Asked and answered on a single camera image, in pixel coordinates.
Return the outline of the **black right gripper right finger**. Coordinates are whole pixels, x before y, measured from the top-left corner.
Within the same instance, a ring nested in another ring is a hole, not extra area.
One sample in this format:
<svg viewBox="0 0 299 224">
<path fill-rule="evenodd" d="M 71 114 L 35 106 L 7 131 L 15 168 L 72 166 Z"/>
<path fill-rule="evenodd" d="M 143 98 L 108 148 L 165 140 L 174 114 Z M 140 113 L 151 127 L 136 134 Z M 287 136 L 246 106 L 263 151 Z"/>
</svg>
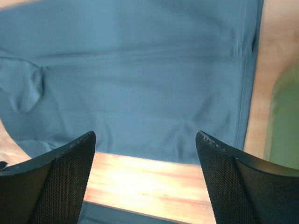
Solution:
<svg viewBox="0 0 299 224">
<path fill-rule="evenodd" d="M 297 224 L 299 172 L 199 131 L 196 148 L 218 224 Z"/>
</svg>

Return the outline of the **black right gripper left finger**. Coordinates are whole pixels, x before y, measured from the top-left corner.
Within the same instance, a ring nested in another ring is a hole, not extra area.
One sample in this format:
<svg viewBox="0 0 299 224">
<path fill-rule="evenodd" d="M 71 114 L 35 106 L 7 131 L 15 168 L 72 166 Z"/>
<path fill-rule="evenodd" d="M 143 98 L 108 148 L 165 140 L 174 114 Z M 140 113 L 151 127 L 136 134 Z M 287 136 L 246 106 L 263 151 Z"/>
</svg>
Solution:
<svg viewBox="0 0 299 224">
<path fill-rule="evenodd" d="M 9 166 L 0 163 L 2 224 L 76 224 L 95 154 L 96 135 Z"/>
</svg>

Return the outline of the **grey t-shirt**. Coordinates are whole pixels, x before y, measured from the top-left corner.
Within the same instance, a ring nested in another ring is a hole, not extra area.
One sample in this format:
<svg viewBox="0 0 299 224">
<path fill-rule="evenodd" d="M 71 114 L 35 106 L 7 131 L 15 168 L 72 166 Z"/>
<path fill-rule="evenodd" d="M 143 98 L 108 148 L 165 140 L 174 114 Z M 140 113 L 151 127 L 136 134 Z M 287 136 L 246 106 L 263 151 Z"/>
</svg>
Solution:
<svg viewBox="0 0 299 224">
<path fill-rule="evenodd" d="M 0 12 L 0 118 L 30 157 L 88 131 L 99 152 L 198 164 L 243 149 L 261 0 L 41 0 Z"/>
</svg>

